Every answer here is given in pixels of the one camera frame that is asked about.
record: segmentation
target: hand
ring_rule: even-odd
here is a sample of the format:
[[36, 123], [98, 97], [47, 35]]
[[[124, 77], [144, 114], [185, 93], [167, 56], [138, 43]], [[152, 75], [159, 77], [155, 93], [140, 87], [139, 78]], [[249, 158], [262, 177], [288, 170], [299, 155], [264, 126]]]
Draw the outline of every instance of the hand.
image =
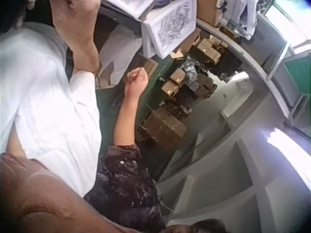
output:
[[148, 75], [145, 68], [137, 68], [127, 74], [125, 85], [125, 99], [138, 101], [148, 85]]
[[89, 47], [100, 0], [50, 0], [53, 23], [71, 50]]

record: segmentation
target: small cardboard box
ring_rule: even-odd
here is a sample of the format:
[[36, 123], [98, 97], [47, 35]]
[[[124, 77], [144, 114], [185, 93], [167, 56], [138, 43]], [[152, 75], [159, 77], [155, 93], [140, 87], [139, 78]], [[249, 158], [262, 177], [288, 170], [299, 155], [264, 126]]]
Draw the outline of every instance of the small cardboard box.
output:
[[183, 81], [185, 80], [186, 73], [178, 68], [171, 76], [170, 79], [174, 81], [177, 85], [181, 85]]
[[224, 48], [227, 48], [227, 47], [228, 47], [228, 44], [225, 43], [224, 41], [222, 41], [222, 42], [220, 43], [220, 45], [223, 46]]
[[175, 84], [172, 80], [168, 80], [164, 86], [162, 87], [162, 90], [168, 95], [168, 96], [175, 96], [177, 92], [179, 91], [179, 86]]
[[204, 39], [198, 45], [198, 49], [201, 50], [207, 57], [209, 57], [215, 64], [219, 62], [222, 56], [217, 50], [212, 48], [212, 43]]
[[212, 35], [210, 36], [209, 41], [216, 47], [219, 46], [222, 42], [220, 39], [218, 39], [217, 37], [214, 37]]
[[206, 50], [205, 52], [205, 55], [207, 57], [209, 57], [215, 64], [219, 62], [220, 58], [221, 58], [221, 54], [213, 49], [213, 48], [209, 48], [208, 50]]
[[204, 52], [204, 50], [207, 50], [211, 48], [213, 44], [209, 42], [207, 39], [203, 39], [201, 43], [198, 45], [198, 49]]

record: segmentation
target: artwork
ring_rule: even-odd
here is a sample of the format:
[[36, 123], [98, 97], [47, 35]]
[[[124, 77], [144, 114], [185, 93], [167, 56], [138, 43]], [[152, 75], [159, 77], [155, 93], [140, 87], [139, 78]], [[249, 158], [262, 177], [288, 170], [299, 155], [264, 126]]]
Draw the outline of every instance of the artwork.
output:
[[189, 11], [190, 6], [189, 3], [186, 2], [162, 19], [158, 36], [164, 50], [168, 45], [172, 44], [175, 39], [180, 38], [183, 30], [190, 24]]
[[141, 26], [144, 54], [155, 50], [164, 59], [177, 48], [195, 30], [196, 7], [196, 0], [175, 0], [149, 12]]

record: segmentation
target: shelving unit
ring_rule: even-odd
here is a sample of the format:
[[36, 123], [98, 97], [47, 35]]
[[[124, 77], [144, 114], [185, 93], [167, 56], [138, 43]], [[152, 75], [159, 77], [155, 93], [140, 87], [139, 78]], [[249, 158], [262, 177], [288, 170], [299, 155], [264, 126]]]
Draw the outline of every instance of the shelving unit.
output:
[[[272, 112], [264, 112], [272, 101], [277, 106], [268, 94], [247, 121], [201, 159], [157, 184], [165, 190], [185, 180], [169, 225], [217, 218], [233, 233], [276, 233], [291, 232], [294, 220], [304, 219], [310, 192], [284, 155], [267, 142], [274, 126], [282, 125], [281, 110], [271, 105]], [[285, 217], [283, 210], [289, 213]], [[294, 220], [288, 220], [290, 214]]]

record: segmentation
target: white cloth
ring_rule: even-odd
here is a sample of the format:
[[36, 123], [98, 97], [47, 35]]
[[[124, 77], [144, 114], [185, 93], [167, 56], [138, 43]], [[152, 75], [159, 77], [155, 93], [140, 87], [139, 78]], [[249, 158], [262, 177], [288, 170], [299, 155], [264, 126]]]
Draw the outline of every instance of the white cloth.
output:
[[92, 73], [68, 83], [66, 47], [56, 31], [31, 23], [1, 39], [1, 152], [15, 121], [36, 159], [83, 197], [94, 185], [101, 143]]

